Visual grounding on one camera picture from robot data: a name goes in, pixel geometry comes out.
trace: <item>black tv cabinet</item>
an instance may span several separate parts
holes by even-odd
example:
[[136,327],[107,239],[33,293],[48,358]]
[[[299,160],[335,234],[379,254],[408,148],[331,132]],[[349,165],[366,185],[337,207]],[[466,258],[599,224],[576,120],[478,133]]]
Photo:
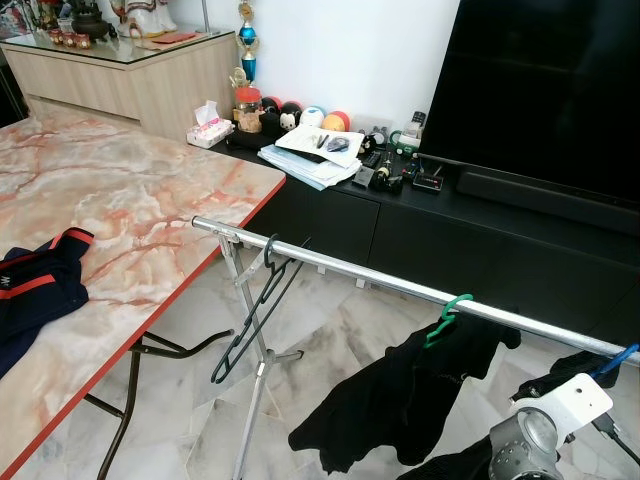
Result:
[[[270,166],[250,150],[213,150]],[[400,195],[288,177],[247,229],[618,344],[640,341],[640,235],[455,191]]]

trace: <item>trophy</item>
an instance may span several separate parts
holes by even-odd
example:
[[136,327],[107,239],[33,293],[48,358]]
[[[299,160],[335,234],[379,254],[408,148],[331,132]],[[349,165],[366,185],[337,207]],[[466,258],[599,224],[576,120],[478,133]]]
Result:
[[244,23],[236,35],[236,43],[244,50],[241,57],[242,68],[247,74],[247,80],[253,82],[256,78],[256,56],[255,53],[260,46],[260,40],[256,36],[256,31],[251,25],[253,20],[253,9],[249,5],[249,0],[242,0],[238,6],[238,12],[244,19]]

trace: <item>soundbar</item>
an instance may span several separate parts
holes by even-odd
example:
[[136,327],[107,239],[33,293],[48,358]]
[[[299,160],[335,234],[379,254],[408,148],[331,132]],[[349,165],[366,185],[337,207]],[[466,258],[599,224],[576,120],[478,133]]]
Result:
[[456,190],[496,202],[640,236],[640,206],[593,192],[465,165]]

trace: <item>black tv screen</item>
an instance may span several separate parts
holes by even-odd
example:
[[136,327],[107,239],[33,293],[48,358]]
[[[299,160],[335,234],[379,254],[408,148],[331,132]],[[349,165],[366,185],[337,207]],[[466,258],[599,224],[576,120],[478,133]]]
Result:
[[640,200],[640,0],[461,0],[420,151]]

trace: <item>black clothes hanger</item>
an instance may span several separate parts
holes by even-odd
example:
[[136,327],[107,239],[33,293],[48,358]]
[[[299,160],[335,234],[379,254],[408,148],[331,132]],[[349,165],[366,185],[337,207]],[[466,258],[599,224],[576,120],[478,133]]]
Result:
[[[226,352],[224,353],[224,355],[222,356],[222,358],[218,362],[218,365],[216,366],[216,368],[213,370],[213,373],[211,374],[211,383],[214,383],[214,382],[215,383],[222,383],[224,381],[224,379],[227,378],[227,375],[229,375],[229,373],[231,373],[231,370],[233,369],[233,367],[235,367],[236,363],[238,363],[238,360],[240,360],[240,358],[242,357],[244,352],[247,350],[247,348],[249,348],[249,345],[251,345],[251,342],[253,342],[253,340],[256,338],[256,336],[258,335],[260,330],[262,330],[262,327],[264,326],[264,324],[267,322],[267,320],[269,320],[269,317],[271,316],[273,311],[276,309],[276,307],[280,303],[280,300],[282,299],[282,297],[284,296],[286,291],[289,289],[289,287],[293,283],[293,280],[294,280],[294,278],[296,278],[296,275],[298,274],[298,272],[302,268],[302,265],[304,265],[302,262],[299,262],[298,268],[296,268],[296,270],[293,272],[293,274],[291,275],[291,277],[287,281],[287,284],[284,286],[284,288],[280,292],[280,295],[278,295],[278,298],[276,298],[275,302],[273,302],[273,305],[271,305],[271,308],[269,309],[267,314],[264,316],[262,321],[256,327],[255,331],[251,334],[251,336],[247,340],[247,343],[245,343],[243,345],[243,347],[240,349],[240,351],[235,356],[235,358],[230,361],[229,357],[231,355],[231,352],[233,351],[233,349],[235,349],[236,347],[238,347],[240,345],[240,342],[242,341],[242,339],[244,339],[245,335],[249,331],[249,328],[251,327],[251,324],[253,323],[252,322],[253,316],[255,315],[256,311],[258,310],[258,307],[260,305],[263,305],[264,303],[266,303],[267,300],[269,299],[269,297],[271,296],[271,294],[273,293],[273,291],[276,289],[276,287],[278,286],[278,284],[280,283],[280,281],[284,277],[284,274],[285,274],[285,272],[287,270],[287,265],[289,265],[290,263],[295,263],[296,262],[296,260],[293,259],[293,258],[287,258],[279,266],[276,267],[275,262],[269,260],[269,253],[271,252],[271,246],[273,245],[273,242],[275,242],[278,238],[279,238],[278,234],[272,235],[271,238],[269,238],[269,241],[267,242],[267,244],[264,247],[264,265],[265,265],[265,267],[271,269],[271,275],[269,276],[269,279],[267,280],[267,283],[265,283],[265,285],[264,285],[264,287],[262,289],[262,292],[260,292],[260,295],[258,296],[257,300],[255,301],[255,303],[253,305],[253,308],[249,312],[249,315],[247,315],[247,318],[244,321],[244,328],[242,329],[242,332],[239,335],[236,335],[236,337],[233,339],[233,341],[229,344],[229,346],[227,347]],[[302,243],[301,247],[303,247],[303,248],[308,247],[310,242],[311,242],[311,238],[307,238]],[[223,366],[225,367],[225,370],[222,373],[222,375],[220,376],[220,378],[218,378],[218,373],[220,372],[220,369]]]

